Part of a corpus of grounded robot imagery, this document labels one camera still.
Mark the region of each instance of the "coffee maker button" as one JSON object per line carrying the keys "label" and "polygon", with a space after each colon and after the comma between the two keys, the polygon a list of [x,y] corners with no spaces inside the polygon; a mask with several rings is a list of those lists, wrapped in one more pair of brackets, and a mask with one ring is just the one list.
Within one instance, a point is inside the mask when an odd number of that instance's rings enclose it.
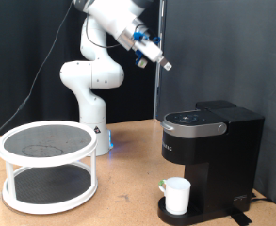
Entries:
{"label": "coffee maker button", "polygon": [[225,124],[220,125],[219,126],[219,133],[223,134],[225,131],[226,131],[226,125]]}

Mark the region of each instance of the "black cable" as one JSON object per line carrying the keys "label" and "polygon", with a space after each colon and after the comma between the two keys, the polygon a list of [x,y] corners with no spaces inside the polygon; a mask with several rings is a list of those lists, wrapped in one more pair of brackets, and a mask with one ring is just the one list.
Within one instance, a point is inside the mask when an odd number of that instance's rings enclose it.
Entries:
{"label": "black cable", "polygon": [[54,42],[53,42],[53,44],[52,44],[52,47],[51,47],[49,53],[47,54],[45,60],[42,62],[42,64],[41,64],[39,70],[38,70],[37,73],[36,73],[36,76],[35,76],[35,79],[34,79],[34,81],[33,81],[32,86],[31,86],[31,90],[30,90],[29,94],[28,94],[27,97],[24,99],[23,103],[18,107],[18,109],[16,110],[16,112],[14,113],[14,115],[13,115],[11,118],[9,118],[9,120],[6,121],[6,123],[3,124],[2,127],[0,127],[0,131],[8,124],[11,120],[13,120],[13,118],[17,115],[17,113],[18,113],[20,110],[23,109],[23,107],[24,107],[24,105],[26,104],[27,100],[30,98],[31,93],[32,93],[32,90],[33,90],[34,85],[35,85],[35,82],[36,82],[36,80],[37,80],[37,78],[38,78],[38,75],[39,75],[39,73],[40,73],[40,71],[41,71],[41,68],[43,67],[43,64],[46,62],[47,58],[48,58],[48,57],[50,56],[50,54],[52,53],[52,50],[53,50],[53,48],[54,48],[54,46],[55,46],[55,44],[56,44],[56,41],[57,41],[57,36],[58,36],[59,31],[60,31],[60,28],[62,27],[62,25],[63,25],[65,19],[67,18],[68,14],[69,14],[69,12],[70,12],[70,10],[71,10],[72,4],[73,4],[73,0],[71,1],[70,6],[69,6],[69,9],[68,9],[68,11],[66,12],[66,14],[65,14],[65,16],[64,16],[64,18],[63,18],[63,20],[62,20],[62,22],[61,22],[61,24],[60,24],[60,26],[59,26],[58,31],[56,32],[56,37],[55,37],[55,40],[54,40]]}
{"label": "black cable", "polygon": [[89,15],[87,16],[87,29],[86,29],[86,32],[87,32],[88,40],[89,40],[92,44],[94,44],[95,46],[98,46],[98,47],[100,47],[100,48],[104,48],[104,49],[109,49],[109,48],[114,48],[114,47],[121,46],[120,44],[111,45],[111,46],[102,46],[102,45],[98,45],[98,44],[94,43],[92,40],[89,39],[88,28],[89,28]]}
{"label": "black cable", "polygon": [[271,200],[271,199],[269,199],[269,198],[262,198],[262,199],[252,199],[252,200],[251,200],[251,203],[257,202],[257,201],[273,202],[273,200]]}
{"label": "black cable", "polygon": [[147,27],[145,24],[139,24],[139,25],[137,25],[137,26],[136,26],[136,29],[135,29],[135,32],[137,32],[137,30],[138,30],[138,28],[139,28],[140,26],[145,26],[146,30],[149,30],[149,31],[152,33],[152,35],[156,37],[155,32],[154,32],[151,28]]}

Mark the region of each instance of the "blue light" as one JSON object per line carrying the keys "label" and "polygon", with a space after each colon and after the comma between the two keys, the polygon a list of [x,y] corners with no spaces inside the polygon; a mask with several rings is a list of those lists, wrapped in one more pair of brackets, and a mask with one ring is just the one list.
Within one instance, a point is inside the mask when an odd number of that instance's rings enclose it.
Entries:
{"label": "blue light", "polygon": [[109,149],[113,148],[113,143],[111,143],[111,130],[108,130],[109,133]]}

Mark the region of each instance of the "coffee maker control panel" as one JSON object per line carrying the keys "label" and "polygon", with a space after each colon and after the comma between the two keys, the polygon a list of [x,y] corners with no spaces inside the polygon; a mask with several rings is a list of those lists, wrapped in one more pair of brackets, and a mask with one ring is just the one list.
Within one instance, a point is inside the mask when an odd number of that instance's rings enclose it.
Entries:
{"label": "coffee maker control panel", "polygon": [[219,117],[210,111],[200,110],[170,113],[166,116],[165,120],[173,124],[185,126],[196,126],[225,122],[224,118]]}

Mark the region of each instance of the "mug handle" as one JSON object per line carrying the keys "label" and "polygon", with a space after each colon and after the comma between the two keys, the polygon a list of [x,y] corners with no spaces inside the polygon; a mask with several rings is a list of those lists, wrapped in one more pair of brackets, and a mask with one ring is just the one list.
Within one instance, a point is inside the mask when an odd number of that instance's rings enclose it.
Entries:
{"label": "mug handle", "polygon": [[166,189],[163,187],[163,185],[166,183],[166,180],[161,180],[159,183],[158,183],[158,188],[164,192],[164,195],[166,193]]}

